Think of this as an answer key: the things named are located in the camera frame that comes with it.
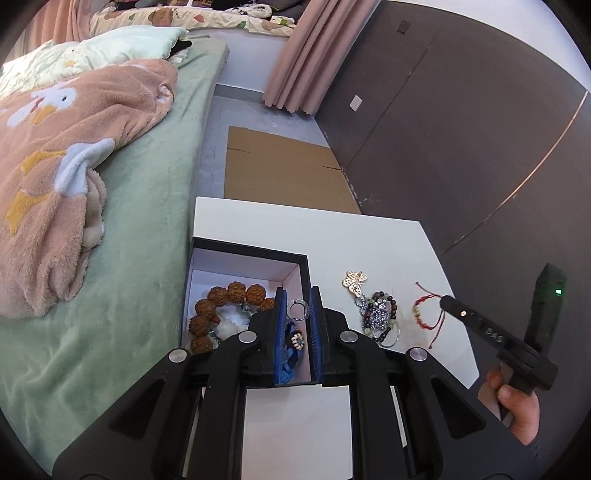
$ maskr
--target light switch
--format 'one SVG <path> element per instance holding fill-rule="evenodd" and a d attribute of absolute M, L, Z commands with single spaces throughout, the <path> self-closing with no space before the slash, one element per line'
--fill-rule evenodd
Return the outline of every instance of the light switch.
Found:
<path fill-rule="evenodd" d="M 359 108 L 359 105 L 361 105 L 362 101 L 363 100 L 361 98 L 359 98 L 357 95 L 355 95 L 355 97 L 353 98 L 353 101 L 351 101 L 351 104 L 349 105 L 351 107 L 351 110 L 356 112 L 357 109 Z"/>

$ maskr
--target bracelet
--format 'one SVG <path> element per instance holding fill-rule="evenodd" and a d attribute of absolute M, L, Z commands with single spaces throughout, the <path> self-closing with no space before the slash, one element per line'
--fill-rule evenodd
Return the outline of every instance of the bracelet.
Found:
<path fill-rule="evenodd" d="M 227 288 L 213 287 L 208 292 L 207 299 L 201 299 L 195 304 L 196 315 L 189 321 L 189 332 L 194 336 L 191 340 L 191 352 L 210 352 L 217 348 L 220 342 L 248 328 L 238 326 L 230 320 L 220 319 L 217 315 L 218 307 L 228 303 L 238 304 L 250 319 L 254 310 L 262 312 L 273 309 L 275 299 L 265 298 L 266 296 L 265 287 L 259 284 L 246 288 L 244 283 L 235 281 Z"/>
<path fill-rule="evenodd" d="M 396 300 L 391 295 L 386 296 L 383 291 L 374 293 L 370 299 L 367 298 L 361 289 L 367 279 L 363 272 L 348 271 L 342 283 L 354 295 L 353 301 L 360 308 L 363 333 L 373 338 L 379 346 L 390 348 L 400 338 L 400 326 L 396 320 L 398 306 Z M 384 340 L 392 330 L 396 331 L 394 341 L 390 345 L 384 345 Z"/>
<path fill-rule="evenodd" d="M 435 334 L 435 337 L 433 337 L 433 340 L 431 340 L 431 343 L 429 344 L 429 348 L 431 349 L 431 348 L 433 348 L 433 344 L 435 343 L 435 340 L 437 340 L 437 337 L 439 337 L 439 333 L 441 332 L 441 328 L 443 327 L 443 322 L 445 322 L 445 310 L 441 309 L 441 311 L 439 312 L 439 318 L 437 319 L 437 323 L 435 325 L 431 326 L 431 325 L 428 325 L 425 322 L 423 322 L 423 319 L 421 318 L 421 311 L 418 309 L 418 306 L 421 303 L 423 303 L 424 301 L 427 301 L 429 299 L 434 299 L 434 298 L 440 299 L 441 295 L 438 295 L 436 293 L 428 291 L 426 288 L 423 288 L 419 282 L 415 282 L 415 283 L 418 286 L 418 288 L 420 288 L 421 290 L 424 290 L 425 292 L 428 293 L 428 295 L 424 295 L 424 296 L 420 297 L 413 304 L 413 315 L 414 315 L 415 321 L 417 322 L 419 327 L 421 327 L 424 330 L 434 330 L 437 327 L 439 327 L 439 329 L 437 330 L 437 333 Z"/>
<path fill-rule="evenodd" d="M 294 322 L 285 327 L 285 353 L 279 370 L 279 385 L 288 384 L 295 376 L 295 367 L 301 360 L 304 337 Z"/>

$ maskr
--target pillow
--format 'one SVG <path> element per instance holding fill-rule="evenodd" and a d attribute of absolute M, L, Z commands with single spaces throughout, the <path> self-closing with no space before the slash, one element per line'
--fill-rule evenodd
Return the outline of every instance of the pillow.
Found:
<path fill-rule="evenodd" d="M 107 65 L 133 59 L 167 59 L 175 43 L 189 32 L 180 27 L 130 25 L 80 43 L 44 43 L 31 53 L 4 65 L 0 98 L 40 86 L 53 85 Z"/>
<path fill-rule="evenodd" d="M 27 55 L 6 62 L 0 76 L 0 98 L 15 92 L 26 92 L 39 86 L 38 79 L 42 73 L 52 68 L 67 48 L 76 45 L 78 42 L 56 45 L 53 40 L 50 40 Z"/>

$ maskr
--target red string bracelet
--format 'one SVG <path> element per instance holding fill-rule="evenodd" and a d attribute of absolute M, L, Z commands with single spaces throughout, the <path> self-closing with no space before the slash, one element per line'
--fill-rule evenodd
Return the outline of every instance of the red string bracelet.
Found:
<path fill-rule="evenodd" d="M 427 325 L 421 319 L 421 312 L 418 309 L 418 306 L 421 303 L 423 303 L 424 301 L 427 301 L 429 299 L 434 299 L 434 298 L 440 299 L 441 295 L 437 295 L 436 293 L 428 291 L 426 288 L 423 288 L 419 282 L 415 282 L 415 283 L 421 290 L 426 291 L 428 293 L 428 295 L 424 295 L 414 302 L 414 305 L 413 305 L 414 319 L 417 321 L 419 327 L 421 327 L 424 330 L 434 330 L 437 327 L 439 327 L 439 329 L 437 330 L 437 333 L 435 334 L 435 337 L 433 338 L 433 340 L 431 340 L 431 343 L 429 344 L 429 348 L 433 348 L 433 344 L 435 343 L 435 340 L 437 340 L 437 337 L 439 336 L 439 333 L 441 332 L 441 327 L 443 327 L 443 322 L 445 321 L 445 311 L 442 309 L 439 312 L 439 318 L 437 319 L 437 323 L 433 326 L 430 326 L 430 325 Z"/>

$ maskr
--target butterfly pendant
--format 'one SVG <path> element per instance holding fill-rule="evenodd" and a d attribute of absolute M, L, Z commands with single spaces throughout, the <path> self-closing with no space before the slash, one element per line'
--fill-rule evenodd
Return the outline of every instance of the butterfly pendant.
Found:
<path fill-rule="evenodd" d="M 363 272 L 347 272 L 347 277 L 343 280 L 343 286 L 347 287 L 349 291 L 359 298 L 361 295 L 361 285 L 368 279 L 368 276 Z"/>

